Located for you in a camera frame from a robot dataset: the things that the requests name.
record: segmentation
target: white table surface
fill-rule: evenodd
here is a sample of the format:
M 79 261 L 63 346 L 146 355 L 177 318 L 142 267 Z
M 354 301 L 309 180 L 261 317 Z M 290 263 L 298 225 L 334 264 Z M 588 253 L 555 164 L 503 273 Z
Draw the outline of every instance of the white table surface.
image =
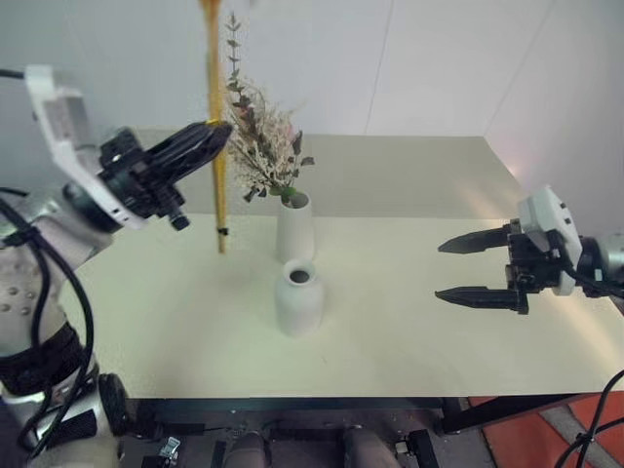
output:
M 124 230 L 79 270 L 101 369 L 120 374 L 133 397 L 596 392 L 624 367 L 624 320 L 608 299 L 543 292 L 520 316 L 434 296 L 504 288 L 505 249 L 436 250 L 499 221 L 316 218 L 327 308 L 313 335 L 295 339 L 275 323 L 276 219 L 230 217 L 226 255 L 216 252 L 214 217 L 191 220 L 179 233 L 165 220 Z M 69 288 L 62 302 L 80 330 Z

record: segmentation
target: dried leaf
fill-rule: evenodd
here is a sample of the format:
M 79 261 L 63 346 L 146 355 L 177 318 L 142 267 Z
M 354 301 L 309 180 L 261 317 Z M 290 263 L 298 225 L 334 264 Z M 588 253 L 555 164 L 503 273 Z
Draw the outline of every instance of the dried leaf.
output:
M 303 139 L 303 132 L 299 130 L 296 136 L 294 137 L 294 140 L 292 141 L 292 151 L 297 156 L 301 152 L 301 140 L 302 139 Z

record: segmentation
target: small white vase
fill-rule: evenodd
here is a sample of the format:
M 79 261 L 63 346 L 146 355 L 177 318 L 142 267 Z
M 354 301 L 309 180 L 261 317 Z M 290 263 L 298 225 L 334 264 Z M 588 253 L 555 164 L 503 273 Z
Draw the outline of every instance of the small white vase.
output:
M 314 257 L 314 223 L 312 202 L 301 192 L 291 197 L 291 207 L 280 200 L 277 216 L 277 256 L 282 263 L 292 258 Z
M 275 309 L 280 329 L 304 336 L 321 325 L 324 289 L 310 260 L 293 259 L 275 282 Z

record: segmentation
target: yellow pole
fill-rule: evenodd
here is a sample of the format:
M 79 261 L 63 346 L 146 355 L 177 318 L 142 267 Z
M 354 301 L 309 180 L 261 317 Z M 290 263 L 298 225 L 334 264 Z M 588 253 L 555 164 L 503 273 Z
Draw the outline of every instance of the yellow pole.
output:
M 220 65 L 218 59 L 218 9 L 220 0 L 201 0 L 204 8 L 204 21 L 208 29 L 208 104 L 211 121 L 223 117 L 223 94 L 220 89 Z M 216 229 L 218 251 L 225 254 L 225 155 L 221 152 L 213 159 L 214 207 L 216 208 Z

